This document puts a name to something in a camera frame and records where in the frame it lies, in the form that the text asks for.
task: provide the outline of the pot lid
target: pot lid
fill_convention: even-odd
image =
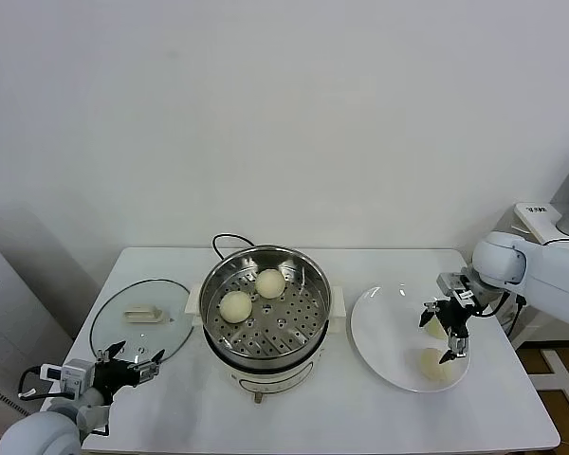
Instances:
[[[144,280],[125,287],[101,308],[90,333],[97,355],[126,341],[118,358],[139,363],[164,349],[163,360],[176,353],[192,331],[192,315],[185,313],[190,292],[171,280]]]

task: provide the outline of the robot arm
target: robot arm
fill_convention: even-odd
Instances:
[[[153,379],[159,373],[164,355],[162,350],[151,360],[127,362],[115,358],[122,346],[124,341],[99,351],[96,363],[73,359],[62,367],[43,365],[26,371],[19,386],[22,400],[57,398],[46,411],[32,414],[10,427],[0,440],[0,455],[79,455],[89,434],[109,435],[109,409],[114,394],[124,386],[136,387]],[[29,372],[58,382],[61,391],[23,392],[23,381]]]
[[[461,273],[441,274],[437,283],[447,299],[425,303],[419,325],[437,316],[448,333],[449,350],[441,363],[466,355],[467,320],[481,316],[491,301],[505,297],[507,292],[569,323],[569,249],[491,232],[475,247],[472,267]]]
[[[523,296],[569,324],[569,249],[491,232],[474,249],[472,264],[483,282]]]

